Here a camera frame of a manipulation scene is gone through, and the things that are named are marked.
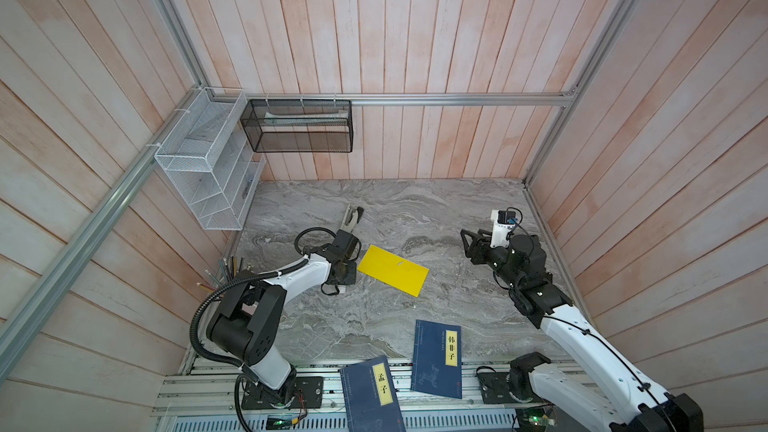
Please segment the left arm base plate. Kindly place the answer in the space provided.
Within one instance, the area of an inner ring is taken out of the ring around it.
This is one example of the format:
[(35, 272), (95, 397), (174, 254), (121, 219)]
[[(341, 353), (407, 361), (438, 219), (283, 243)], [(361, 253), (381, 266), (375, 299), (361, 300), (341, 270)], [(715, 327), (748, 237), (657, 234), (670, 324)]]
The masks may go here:
[(244, 410), (319, 409), (323, 399), (321, 376), (288, 378), (277, 390), (247, 381), (241, 397)]

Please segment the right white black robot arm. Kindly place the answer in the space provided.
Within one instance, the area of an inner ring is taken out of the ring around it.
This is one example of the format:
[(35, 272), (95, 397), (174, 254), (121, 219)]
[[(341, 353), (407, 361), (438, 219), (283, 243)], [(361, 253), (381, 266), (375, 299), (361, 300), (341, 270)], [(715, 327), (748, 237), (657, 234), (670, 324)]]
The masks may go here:
[(539, 238), (525, 231), (460, 232), (465, 256), (504, 281), (515, 308), (557, 342), (594, 381), (593, 392), (539, 352), (510, 363), (515, 398), (546, 401), (590, 431), (701, 431), (701, 407), (643, 373), (594, 329), (546, 269)]

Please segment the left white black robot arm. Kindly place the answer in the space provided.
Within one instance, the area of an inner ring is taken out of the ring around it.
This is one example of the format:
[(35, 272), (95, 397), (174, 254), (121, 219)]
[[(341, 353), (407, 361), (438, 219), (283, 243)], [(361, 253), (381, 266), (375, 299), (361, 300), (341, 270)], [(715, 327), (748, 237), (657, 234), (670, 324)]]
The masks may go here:
[(332, 241), (300, 252), (300, 258), (278, 269), (243, 272), (212, 292), (190, 322), (195, 353), (235, 367), (247, 382), (266, 390), (275, 406), (291, 403), (295, 367), (275, 345), (284, 306), (304, 292), (332, 286), (333, 295), (356, 273), (360, 240), (349, 231), (311, 227), (298, 234), (324, 232)]

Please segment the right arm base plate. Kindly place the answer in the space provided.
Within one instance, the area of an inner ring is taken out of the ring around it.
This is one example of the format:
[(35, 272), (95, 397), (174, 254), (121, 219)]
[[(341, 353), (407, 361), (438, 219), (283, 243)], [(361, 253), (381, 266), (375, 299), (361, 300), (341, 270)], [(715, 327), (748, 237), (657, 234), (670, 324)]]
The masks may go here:
[(476, 368), (475, 376), (484, 404), (528, 404), (540, 400), (532, 389), (529, 373), (519, 367), (499, 372), (491, 366), (481, 365)]

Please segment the yellow envelope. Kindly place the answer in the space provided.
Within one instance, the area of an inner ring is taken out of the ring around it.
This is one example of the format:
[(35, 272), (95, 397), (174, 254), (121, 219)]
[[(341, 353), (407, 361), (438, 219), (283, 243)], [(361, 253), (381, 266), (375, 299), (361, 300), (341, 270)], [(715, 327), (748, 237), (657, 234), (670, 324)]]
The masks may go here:
[(420, 295), (429, 272), (424, 266), (374, 245), (366, 251), (358, 270), (413, 297)]

